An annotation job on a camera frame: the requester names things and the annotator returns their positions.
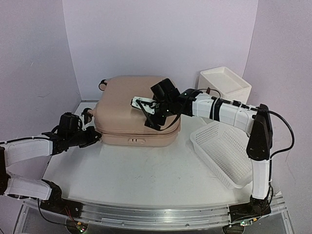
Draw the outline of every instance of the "white backdrop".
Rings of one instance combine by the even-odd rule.
[[[198,72],[245,70],[258,0],[63,0],[82,99],[119,75],[161,75],[181,89]]]

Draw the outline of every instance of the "basket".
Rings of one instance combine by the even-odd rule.
[[[240,189],[252,181],[248,137],[242,130],[213,121],[193,132],[191,141],[195,152],[228,189]]]

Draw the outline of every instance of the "white box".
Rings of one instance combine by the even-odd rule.
[[[198,89],[206,88],[217,89],[222,99],[246,104],[252,86],[229,68],[217,67],[200,72]],[[215,91],[210,94],[218,97]]]

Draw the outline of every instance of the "white container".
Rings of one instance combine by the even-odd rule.
[[[252,181],[248,137],[243,131],[213,121],[193,132],[191,141],[195,152],[228,189],[240,189]]]
[[[252,86],[227,67],[217,67],[200,72],[198,89],[217,89],[221,98],[229,101],[241,101],[246,104]]]

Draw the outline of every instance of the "suitcase wheel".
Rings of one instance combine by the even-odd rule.
[[[99,85],[98,85],[98,88],[101,90],[101,91],[104,91],[106,89],[106,86],[107,86],[107,80],[102,80]]]

